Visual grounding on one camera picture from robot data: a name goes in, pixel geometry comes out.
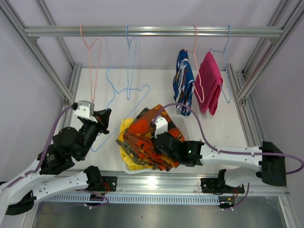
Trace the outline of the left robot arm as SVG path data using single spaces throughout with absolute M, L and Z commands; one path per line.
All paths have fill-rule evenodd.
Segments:
M 96 166 L 57 181 L 52 179 L 72 168 L 74 162 L 83 161 L 97 136 L 109 134 L 111 109 L 93 112 L 93 119 L 81 117 L 82 127 L 77 130 L 67 126 L 58 134 L 51 134 L 44 150 L 21 174 L 0 184 L 0 209 L 4 215 L 20 215 L 44 199 L 73 190 L 110 191 L 109 186 Z

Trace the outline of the pink wire hanger blue trousers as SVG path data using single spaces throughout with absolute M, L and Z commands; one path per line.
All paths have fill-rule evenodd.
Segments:
M 201 76 L 200 76 L 200 70 L 199 70 L 199 67 L 198 67 L 198 62 L 197 62 L 197 58 L 196 58 L 196 43 L 197 43 L 197 38 L 198 38 L 198 27 L 196 24 L 194 24 L 194 29 L 195 29 L 195 40 L 194 40 L 194 44 L 193 44 L 193 49 L 192 50 L 188 50 L 188 49 L 183 49 L 185 50 L 186 52 L 191 52 L 193 54 L 193 57 L 194 57 L 194 61 L 195 61 L 195 66 L 196 66 L 196 69 L 197 69 L 197 73 L 198 73 L 198 79 L 199 79 L 199 84 L 198 86 L 196 86 L 194 84 L 194 91 L 196 92 L 196 95 L 198 96 L 198 99 L 199 99 L 199 102 L 201 104 L 204 103 L 205 101 L 205 95 L 204 95 L 204 88 L 201 84 Z

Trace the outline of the light blue hanger orange trousers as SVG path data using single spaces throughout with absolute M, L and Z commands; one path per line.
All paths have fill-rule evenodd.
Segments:
M 126 116 L 126 118 L 130 117 L 130 115 L 135 111 L 135 109 L 142 103 L 142 101 L 144 100 L 144 98 L 149 94 L 150 92 L 150 85 L 149 84 L 145 84 L 143 85 L 142 87 L 140 88 L 137 88 L 137 87 L 132 87 L 133 85 L 133 75 L 134 75 L 134 72 L 132 72 L 132 75 L 131 75 L 131 79 L 129 78 L 129 73 L 128 73 L 128 69 L 127 69 L 127 87 L 126 88 L 123 88 L 121 89 L 120 91 L 118 91 L 115 87 L 115 85 L 113 84 L 113 82 L 111 81 L 110 79 L 110 69 L 113 69 L 115 68 L 115 66 L 110 66 L 107 68 L 106 70 L 106 80 L 107 82 L 110 84 L 111 88 L 112 88 L 112 92 L 113 92 L 113 97 L 112 99 L 108 102 L 106 108 L 109 109 L 110 108 L 110 105 L 112 104 L 112 102 L 116 99 L 117 95 L 120 95 L 122 92 L 127 92 L 126 94 L 126 100 L 129 101 L 130 98 L 131 98 L 131 92 L 132 91 L 138 91 L 138 92 L 141 92 L 143 91 L 145 88 L 147 89 L 147 91 L 145 92 L 145 94 L 143 95 L 143 97 L 140 99 L 140 101 L 134 106 L 134 108 L 131 110 L 131 112 Z M 94 149 L 93 146 L 91 146 L 91 151 L 92 152 L 97 152 L 98 150 L 100 150 L 102 148 L 103 145 L 105 145 L 105 143 L 111 138 L 111 136 L 119 130 L 119 126 L 117 125 L 114 130 L 109 133 L 109 135 L 106 137 L 106 139 L 96 148 Z

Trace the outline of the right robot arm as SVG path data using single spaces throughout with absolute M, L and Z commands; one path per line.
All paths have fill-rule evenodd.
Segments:
M 218 172 L 216 186 L 221 192 L 260 179 L 264 184 L 285 187 L 284 154 L 271 142 L 247 148 L 215 147 L 201 141 L 179 141 L 169 133 L 156 136 L 157 152 L 187 167 L 228 165 L 233 169 Z

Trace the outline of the orange camouflage trousers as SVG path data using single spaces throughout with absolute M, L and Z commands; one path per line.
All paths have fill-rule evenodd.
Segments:
M 174 161 L 166 154 L 157 151 L 153 145 L 155 138 L 152 138 L 154 129 L 151 127 L 151 122 L 161 108 L 162 105 L 160 104 L 152 109 L 144 108 L 140 114 L 134 118 L 131 126 L 125 130 L 124 137 L 140 158 L 155 165 L 155 169 L 170 171 L 172 168 L 177 168 L 180 163 Z

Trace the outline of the blue white patterned trousers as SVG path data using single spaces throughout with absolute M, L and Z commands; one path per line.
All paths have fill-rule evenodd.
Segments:
M 192 105 L 194 91 L 194 76 L 189 62 L 188 52 L 180 50 L 176 61 L 176 73 L 172 86 L 174 90 L 174 101 L 187 107 Z

